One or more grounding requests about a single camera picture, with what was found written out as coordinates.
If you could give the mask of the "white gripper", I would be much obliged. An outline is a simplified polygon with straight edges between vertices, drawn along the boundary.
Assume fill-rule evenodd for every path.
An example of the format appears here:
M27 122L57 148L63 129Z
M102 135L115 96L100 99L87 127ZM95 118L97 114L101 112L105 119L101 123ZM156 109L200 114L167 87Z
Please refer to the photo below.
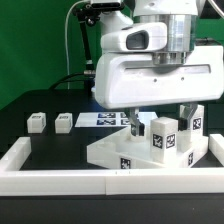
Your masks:
M130 108L131 134L143 136L139 110L131 107L218 99L224 93L222 46L197 46L185 64L155 65L152 55L103 55L98 61L95 99L104 108ZM197 103L179 107L178 130L190 129Z

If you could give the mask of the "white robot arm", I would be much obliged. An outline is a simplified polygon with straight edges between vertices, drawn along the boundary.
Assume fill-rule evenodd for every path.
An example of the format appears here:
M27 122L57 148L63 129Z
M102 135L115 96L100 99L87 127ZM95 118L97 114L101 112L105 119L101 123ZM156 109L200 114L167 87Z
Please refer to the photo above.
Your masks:
M223 47L197 45L197 0L134 0L134 17L102 16L102 56L95 98L107 109L123 109L131 134L142 136L138 109L186 103L187 123L199 101L224 93Z

